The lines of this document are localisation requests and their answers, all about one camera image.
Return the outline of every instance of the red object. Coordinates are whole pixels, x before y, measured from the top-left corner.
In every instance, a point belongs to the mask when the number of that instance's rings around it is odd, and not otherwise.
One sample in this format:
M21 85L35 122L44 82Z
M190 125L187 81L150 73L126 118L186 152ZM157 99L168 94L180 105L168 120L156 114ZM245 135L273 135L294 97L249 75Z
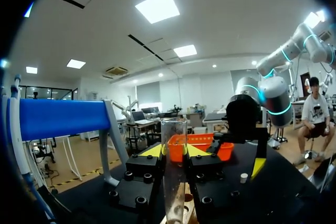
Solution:
M183 151L183 135L173 135L168 141L168 148L170 150L171 160L174 162L182 161ZM190 134L187 136L187 143L206 152L206 149L211 145L214 133L207 134ZM221 145L217 155L222 161L227 161L231 157L232 150L234 148L233 143L224 143Z

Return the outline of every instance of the man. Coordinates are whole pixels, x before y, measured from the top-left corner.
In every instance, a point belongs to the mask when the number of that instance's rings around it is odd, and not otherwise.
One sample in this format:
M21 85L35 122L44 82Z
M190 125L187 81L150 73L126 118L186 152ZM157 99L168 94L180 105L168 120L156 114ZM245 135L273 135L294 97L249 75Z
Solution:
M327 101L319 93L319 79L312 77L309 84L311 94L304 102L302 110L303 127L299 129L298 133L301 155L294 165L300 165L306 161L304 157L306 137L326 136L322 150L315 159L316 162L321 162L325 159L324 152L335 133L334 124L330 122Z

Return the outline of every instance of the white cap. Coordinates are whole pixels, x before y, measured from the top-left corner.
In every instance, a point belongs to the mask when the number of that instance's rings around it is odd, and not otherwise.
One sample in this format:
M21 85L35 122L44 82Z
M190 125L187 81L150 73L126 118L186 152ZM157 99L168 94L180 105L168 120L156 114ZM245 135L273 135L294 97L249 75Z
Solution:
M240 183L244 184L247 180L247 177L248 177L247 173L242 173L240 175Z

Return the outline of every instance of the black shorts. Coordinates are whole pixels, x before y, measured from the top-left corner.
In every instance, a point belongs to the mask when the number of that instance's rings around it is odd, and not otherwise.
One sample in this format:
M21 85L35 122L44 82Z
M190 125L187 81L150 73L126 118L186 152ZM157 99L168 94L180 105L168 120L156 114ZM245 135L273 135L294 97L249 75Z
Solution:
M324 130L326 129L327 125L325 122L316 123L314 124L315 128L310 131L310 134L307 137L318 137L318 136L326 136Z

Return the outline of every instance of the yellow triangle marker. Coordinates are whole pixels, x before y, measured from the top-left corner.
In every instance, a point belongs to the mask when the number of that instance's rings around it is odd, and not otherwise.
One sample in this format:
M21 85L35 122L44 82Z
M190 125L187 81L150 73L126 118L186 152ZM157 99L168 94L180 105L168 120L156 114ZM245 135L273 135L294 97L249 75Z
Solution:
M139 156L147 157L148 155L152 155L153 157L160 157L160 153L161 153L161 144L158 144L157 146L149 149L148 151L139 154Z
M251 178L254 178L260 172L260 170L263 168L265 162L266 162L265 158L257 157L255 159Z
M194 157L196 155L201 156L210 156L211 154L208 152L203 152L200 149L196 148L195 146L192 146L191 144L187 144L188 152L190 157Z

